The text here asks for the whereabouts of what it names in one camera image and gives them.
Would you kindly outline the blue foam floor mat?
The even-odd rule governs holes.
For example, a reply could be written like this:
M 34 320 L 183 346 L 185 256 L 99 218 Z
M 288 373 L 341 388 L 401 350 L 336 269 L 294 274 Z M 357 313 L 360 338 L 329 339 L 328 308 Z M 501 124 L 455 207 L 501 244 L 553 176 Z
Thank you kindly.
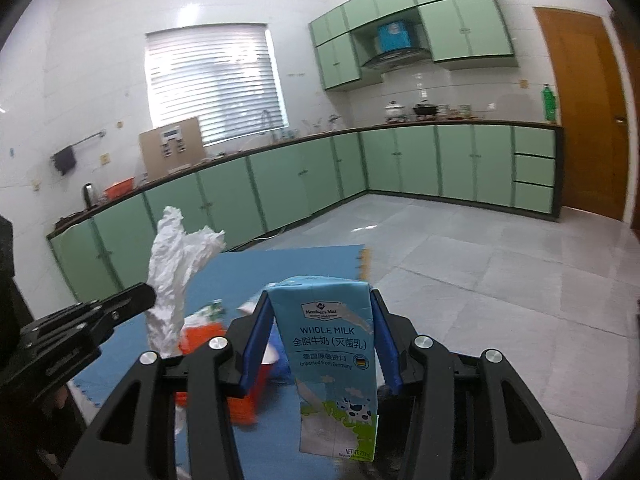
M 223 252 L 191 278 L 184 297 L 184 313 L 219 300 L 222 322 L 241 315 L 239 307 L 253 301 L 270 283 L 291 276 L 326 275 L 358 280 L 361 245 Z M 247 479 L 339 479 L 339 460 L 299 452 L 299 398 L 279 335 L 269 344 L 278 354 L 259 393 L 257 422 L 235 427 L 244 477 Z M 119 325 L 101 346 L 101 356 L 73 379 L 93 404 L 100 405 L 124 377 L 134 359 L 148 348 L 145 317 Z

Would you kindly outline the red paper cup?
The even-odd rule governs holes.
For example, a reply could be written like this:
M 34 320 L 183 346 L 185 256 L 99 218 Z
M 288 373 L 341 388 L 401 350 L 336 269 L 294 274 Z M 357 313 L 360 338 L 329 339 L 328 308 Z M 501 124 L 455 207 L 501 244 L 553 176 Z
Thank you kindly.
M 204 325 L 183 327 L 178 347 L 184 356 L 201 347 L 213 352 L 224 352 L 229 347 L 226 329 L 221 322 L 209 322 Z M 257 378 L 242 398 L 229 398 L 229 415 L 233 425 L 249 427 L 257 422 L 257 409 L 262 400 L 270 374 L 280 362 L 280 354 L 273 344 L 266 344 Z

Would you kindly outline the white cooking pot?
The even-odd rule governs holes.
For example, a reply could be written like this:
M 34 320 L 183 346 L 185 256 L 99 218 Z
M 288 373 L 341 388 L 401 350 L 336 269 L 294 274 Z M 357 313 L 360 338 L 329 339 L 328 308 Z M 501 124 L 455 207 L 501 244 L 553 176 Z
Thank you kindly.
M 407 114 L 405 107 L 396 101 L 390 101 L 385 107 L 386 122 L 405 122 Z

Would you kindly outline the dark towel on rail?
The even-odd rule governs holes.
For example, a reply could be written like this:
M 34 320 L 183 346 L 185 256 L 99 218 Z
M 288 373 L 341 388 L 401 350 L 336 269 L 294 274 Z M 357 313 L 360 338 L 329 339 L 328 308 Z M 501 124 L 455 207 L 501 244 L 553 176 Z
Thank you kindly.
M 75 169 L 77 164 L 74 148 L 71 145 L 67 145 L 53 154 L 51 160 L 55 170 L 61 176 L 66 176 L 66 174 Z

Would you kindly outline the green upper wall cabinets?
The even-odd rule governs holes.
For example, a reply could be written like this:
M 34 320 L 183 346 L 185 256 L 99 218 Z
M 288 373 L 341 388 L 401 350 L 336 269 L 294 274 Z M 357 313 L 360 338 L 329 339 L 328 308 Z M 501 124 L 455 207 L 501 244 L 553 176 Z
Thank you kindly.
M 518 64 L 497 0 L 347 0 L 309 24 L 326 91 L 378 84 L 363 64 L 381 52 L 378 26 L 404 21 L 412 48 L 446 70 Z

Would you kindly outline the green lower kitchen cabinets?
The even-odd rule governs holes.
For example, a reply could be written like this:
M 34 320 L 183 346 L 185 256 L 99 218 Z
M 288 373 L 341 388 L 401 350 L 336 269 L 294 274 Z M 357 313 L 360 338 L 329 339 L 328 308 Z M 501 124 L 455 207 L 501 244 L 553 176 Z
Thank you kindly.
M 435 122 L 319 134 L 143 185 L 56 228 L 49 247 L 74 298 L 143 282 L 166 207 L 230 249 L 367 193 L 559 217 L 564 132 L 528 122 Z

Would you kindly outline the orange plastic basin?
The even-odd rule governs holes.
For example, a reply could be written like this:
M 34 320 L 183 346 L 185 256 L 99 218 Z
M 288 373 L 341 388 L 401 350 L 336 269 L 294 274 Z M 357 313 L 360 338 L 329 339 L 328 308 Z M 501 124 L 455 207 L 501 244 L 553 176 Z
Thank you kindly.
M 108 186 L 104 194 L 108 200 L 117 200 L 134 190 L 134 177 L 121 180 Z

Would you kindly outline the blue whole milk carton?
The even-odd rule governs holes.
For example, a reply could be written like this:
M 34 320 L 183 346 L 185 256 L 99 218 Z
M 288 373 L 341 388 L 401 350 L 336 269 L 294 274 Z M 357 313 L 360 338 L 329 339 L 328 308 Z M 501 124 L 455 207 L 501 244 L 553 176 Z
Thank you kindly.
M 299 451 L 370 462 L 378 429 L 370 285 L 296 276 L 266 293 L 300 397 Z

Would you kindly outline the range hood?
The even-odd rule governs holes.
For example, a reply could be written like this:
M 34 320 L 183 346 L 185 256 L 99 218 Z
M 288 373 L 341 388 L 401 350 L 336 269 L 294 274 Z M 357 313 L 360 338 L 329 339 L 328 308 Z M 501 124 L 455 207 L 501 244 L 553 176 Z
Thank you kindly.
M 429 50 L 423 48 L 401 48 L 375 55 L 365 62 L 362 67 L 367 70 L 385 73 L 408 65 L 431 61 L 431 59 L 432 56 Z

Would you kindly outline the blue box above hood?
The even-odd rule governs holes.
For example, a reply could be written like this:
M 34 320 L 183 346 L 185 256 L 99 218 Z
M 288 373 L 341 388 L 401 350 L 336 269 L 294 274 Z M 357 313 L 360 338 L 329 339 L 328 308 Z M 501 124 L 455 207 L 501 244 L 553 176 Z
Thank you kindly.
M 412 47 L 410 30 L 404 21 L 394 21 L 378 26 L 378 43 L 382 53 Z

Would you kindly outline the black electric kettle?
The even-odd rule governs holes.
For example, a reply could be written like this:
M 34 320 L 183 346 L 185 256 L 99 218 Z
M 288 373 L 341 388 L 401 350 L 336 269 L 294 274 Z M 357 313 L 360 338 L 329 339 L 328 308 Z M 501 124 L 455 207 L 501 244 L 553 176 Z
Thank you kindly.
M 99 196 L 96 194 L 96 188 L 91 183 L 86 183 L 82 187 L 82 198 L 87 210 L 99 205 Z

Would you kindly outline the brown wooden door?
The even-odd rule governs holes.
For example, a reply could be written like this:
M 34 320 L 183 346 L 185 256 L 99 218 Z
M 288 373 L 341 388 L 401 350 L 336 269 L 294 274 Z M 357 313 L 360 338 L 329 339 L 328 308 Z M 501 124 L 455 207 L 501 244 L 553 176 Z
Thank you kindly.
M 623 218 L 629 140 L 620 69 L 602 18 L 552 8 L 536 17 L 548 47 L 564 128 L 562 203 Z

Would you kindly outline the black wok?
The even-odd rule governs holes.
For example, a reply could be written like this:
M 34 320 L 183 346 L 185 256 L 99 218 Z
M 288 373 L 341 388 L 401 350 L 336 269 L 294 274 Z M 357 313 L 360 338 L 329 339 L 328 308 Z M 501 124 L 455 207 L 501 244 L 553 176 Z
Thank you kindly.
M 438 106 L 427 102 L 416 104 L 412 108 L 412 111 L 413 114 L 416 115 L 416 119 L 419 122 L 425 122 L 426 120 L 435 120 L 438 116 Z

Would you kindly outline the green white paper carton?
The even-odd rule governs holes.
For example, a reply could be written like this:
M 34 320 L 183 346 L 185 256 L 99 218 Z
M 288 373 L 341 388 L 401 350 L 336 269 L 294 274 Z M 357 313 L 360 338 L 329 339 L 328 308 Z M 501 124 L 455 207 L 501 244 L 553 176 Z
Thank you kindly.
M 198 328 L 210 324 L 219 323 L 224 318 L 224 306 L 220 299 L 216 299 L 200 310 L 186 316 L 183 322 L 183 328 Z

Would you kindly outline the green plastic bottle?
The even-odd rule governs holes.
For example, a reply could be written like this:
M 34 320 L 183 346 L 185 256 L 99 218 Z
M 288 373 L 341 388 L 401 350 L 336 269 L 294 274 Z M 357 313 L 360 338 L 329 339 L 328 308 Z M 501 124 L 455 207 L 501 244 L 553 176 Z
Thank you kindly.
M 544 119 L 550 124 L 555 124 L 556 116 L 558 116 L 558 104 L 556 104 L 555 94 L 548 84 L 542 88 L 541 96 L 542 104 L 544 104 Z

